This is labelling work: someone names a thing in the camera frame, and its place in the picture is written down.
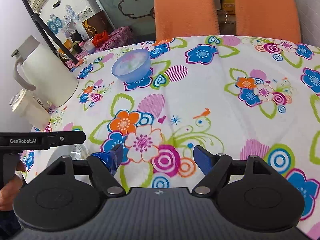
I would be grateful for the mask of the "person's left hand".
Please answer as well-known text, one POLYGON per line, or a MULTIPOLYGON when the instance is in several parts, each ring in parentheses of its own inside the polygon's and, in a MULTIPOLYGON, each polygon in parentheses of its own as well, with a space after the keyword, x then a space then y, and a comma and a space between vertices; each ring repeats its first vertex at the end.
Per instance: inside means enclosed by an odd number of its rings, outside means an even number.
POLYGON ((1 211, 12 210, 14 199, 19 194, 22 185, 22 179, 19 176, 14 175, 13 178, 1 189, 1 211))

